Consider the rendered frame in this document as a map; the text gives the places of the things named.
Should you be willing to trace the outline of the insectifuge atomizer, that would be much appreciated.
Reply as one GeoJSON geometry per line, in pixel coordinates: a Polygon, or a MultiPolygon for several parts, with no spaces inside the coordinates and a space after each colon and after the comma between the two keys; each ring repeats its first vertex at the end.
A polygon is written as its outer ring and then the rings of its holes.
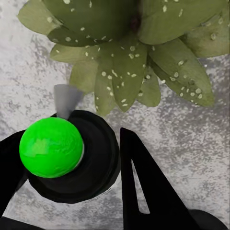
{"type": "Polygon", "coordinates": [[[83,90],[58,84],[52,92],[56,113],[24,131],[20,158],[30,185],[42,197],[76,204],[121,181],[120,145],[101,116],[75,110],[83,90]]]}

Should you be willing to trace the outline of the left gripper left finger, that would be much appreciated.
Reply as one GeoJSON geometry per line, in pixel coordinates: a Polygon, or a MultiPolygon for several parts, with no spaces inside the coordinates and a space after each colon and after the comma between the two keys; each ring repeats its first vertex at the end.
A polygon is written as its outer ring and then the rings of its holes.
{"type": "Polygon", "coordinates": [[[10,202],[23,174],[19,145],[24,131],[0,141],[0,218],[10,202]]]}

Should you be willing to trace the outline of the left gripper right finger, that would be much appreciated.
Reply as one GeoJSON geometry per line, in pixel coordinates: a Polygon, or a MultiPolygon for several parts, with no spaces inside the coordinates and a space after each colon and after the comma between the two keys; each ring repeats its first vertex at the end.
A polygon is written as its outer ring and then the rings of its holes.
{"type": "Polygon", "coordinates": [[[124,230],[201,230],[139,136],[120,128],[124,230]],[[149,214],[139,211],[133,160],[149,214]]]}

